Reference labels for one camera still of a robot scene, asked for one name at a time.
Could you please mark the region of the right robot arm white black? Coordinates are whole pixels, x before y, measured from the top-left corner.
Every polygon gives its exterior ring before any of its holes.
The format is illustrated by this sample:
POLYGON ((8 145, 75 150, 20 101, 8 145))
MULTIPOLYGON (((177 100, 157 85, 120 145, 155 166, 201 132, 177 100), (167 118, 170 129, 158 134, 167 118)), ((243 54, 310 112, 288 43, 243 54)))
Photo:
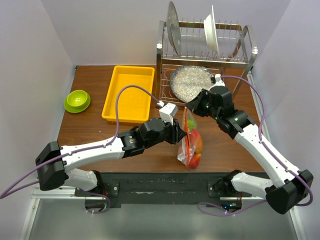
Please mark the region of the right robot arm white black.
POLYGON ((235 109, 232 94, 225 86, 202 89, 185 106, 197 116, 215 119, 218 127, 244 147, 268 175, 268 178, 260 178, 234 170, 214 184, 216 191, 230 197, 244 192, 262 198, 279 214, 313 202, 312 173, 290 163, 262 135, 261 128, 250 116, 235 109))

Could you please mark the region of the clear zip top bag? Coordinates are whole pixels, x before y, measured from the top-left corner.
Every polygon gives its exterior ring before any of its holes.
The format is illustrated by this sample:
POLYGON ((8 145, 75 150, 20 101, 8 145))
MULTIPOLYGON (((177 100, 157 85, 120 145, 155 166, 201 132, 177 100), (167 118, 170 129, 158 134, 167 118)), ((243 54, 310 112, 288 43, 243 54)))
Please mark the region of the clear zip top bag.
POLYGON ((203 140, 193 113, 186 107, 183 111, 182 127, 186 136, 181 140, 177 151, 177 160, 185 166, 195 169, 202 157, 203 140))

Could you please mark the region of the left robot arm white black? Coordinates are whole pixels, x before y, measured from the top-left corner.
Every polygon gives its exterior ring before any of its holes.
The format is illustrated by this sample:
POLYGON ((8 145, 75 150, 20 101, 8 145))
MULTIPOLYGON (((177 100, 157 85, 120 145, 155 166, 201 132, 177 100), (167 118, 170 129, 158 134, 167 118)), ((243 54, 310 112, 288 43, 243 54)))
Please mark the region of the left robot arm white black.
POLYGON ((175 145, 186 135, 177 119, 166 122, 161 118, 152 118, 116 137, 97 142, 59 146, 57 141, 51 141, 35 160, 39 187, 42 191, 50 191, 69 186, 99 196, 104 190, 99 173, 83 171, 80 167, 137 156, 162 142, 175 145))

